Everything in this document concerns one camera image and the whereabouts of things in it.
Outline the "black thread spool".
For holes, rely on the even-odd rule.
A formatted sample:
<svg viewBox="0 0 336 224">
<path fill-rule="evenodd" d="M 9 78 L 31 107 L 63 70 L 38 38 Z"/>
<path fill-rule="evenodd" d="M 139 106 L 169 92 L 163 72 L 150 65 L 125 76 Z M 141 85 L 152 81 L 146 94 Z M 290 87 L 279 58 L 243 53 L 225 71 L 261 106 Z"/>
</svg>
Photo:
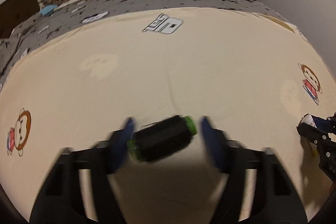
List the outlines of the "black thread spool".
<svg viewBox="0 0 336 224">
<path fill-rule="evenodd" d="M 134 160 L 156 162 L 186 148 L 196 134 L 190 116 L 175 115 L 133 133 L 127 147 Z"/>
</svg>

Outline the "white yellow stick tube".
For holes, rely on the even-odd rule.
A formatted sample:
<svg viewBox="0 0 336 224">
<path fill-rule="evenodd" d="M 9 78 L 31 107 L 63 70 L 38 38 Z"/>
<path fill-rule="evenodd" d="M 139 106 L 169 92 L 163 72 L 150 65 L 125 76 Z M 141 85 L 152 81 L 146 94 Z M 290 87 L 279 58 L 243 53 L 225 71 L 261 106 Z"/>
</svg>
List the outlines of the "white yellow stick tube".
<svg viewBox="0 0 336 224">
<path fill-rule="evenodd" d="M 306 114 L 302 117 L 300 125 L 307 131 L 315 131 L 318 129 L 317 124 L 314 120 L 314 116 L 311 114 Z"/>
</svg>

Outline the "cream cartoon bed sheet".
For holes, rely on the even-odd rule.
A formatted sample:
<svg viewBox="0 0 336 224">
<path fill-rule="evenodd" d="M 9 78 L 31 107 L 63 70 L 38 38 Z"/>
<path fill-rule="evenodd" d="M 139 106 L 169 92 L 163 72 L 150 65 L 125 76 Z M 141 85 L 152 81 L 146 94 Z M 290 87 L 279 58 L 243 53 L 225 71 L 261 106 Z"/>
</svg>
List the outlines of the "cream cartoon bed sheet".
<svg viewBox="0 0 336 224">
<path fill-rule="evenodd" d="M 308 217 L 331 182 L 296 127 L 335 112 L 335 79 L 313 46 L 270 16 L 208 8 L 81 18 L 74 30 L 19 56 L 1 90 L 1 184 L 29 217 L 64 147 L 86 149 L 120 129 L 173 115 L 246 147 L 271 147 Z"/>
</svg>

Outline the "small blue cloth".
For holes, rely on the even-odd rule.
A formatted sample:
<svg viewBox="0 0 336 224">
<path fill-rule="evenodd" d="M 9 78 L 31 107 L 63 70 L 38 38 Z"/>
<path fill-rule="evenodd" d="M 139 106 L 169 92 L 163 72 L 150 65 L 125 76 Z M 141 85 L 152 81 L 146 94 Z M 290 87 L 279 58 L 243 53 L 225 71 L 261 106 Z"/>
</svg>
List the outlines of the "small blue cloth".
<svg viewBox="0 0 336 224">
<path fill-rule="evenodd" d="M 45 7 L 43 7 L 39 13 L 42 15 L 42 16 L 49 16 L 51 15 L 55 9 L 57 9 L 58 6 L 57 5 L 47 5 Z"/>
</svg>

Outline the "wooden headboard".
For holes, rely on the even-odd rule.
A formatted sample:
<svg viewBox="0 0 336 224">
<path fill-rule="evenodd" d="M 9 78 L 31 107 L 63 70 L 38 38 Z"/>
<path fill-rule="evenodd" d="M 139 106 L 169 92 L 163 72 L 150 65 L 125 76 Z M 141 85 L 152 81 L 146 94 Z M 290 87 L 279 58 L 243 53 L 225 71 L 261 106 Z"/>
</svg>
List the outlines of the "wooden headboard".
<svg viewBox="0 0 336 224">
<path fill-rule="evenodd" d="M 9 38 L 20 23 L 40 11 L 37 0 L 6 0 L 0 5 L 0 35 Z"/>
</svg>

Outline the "grey patterned duvet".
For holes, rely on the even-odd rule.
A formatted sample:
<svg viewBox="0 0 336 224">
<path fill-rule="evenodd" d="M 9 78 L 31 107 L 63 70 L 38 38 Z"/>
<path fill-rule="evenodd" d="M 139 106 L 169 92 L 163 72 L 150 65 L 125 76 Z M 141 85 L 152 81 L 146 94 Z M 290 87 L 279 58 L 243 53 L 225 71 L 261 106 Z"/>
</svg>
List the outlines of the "grey patterned duvet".
<svg viewBox="0 0 336 224">
<path fill-rule="evenodd" d="M 36 13 L 17 25 L 9 38 L 1 39 L 1 84 L 5 84 L 11 68 L 26 54 L 51 39 L 81 27 L 87 20 L 181 7 L 257 12 L 284 20 L 276 11 L 256 0 L 71 0 L 47 15 Z"/>
</svg>

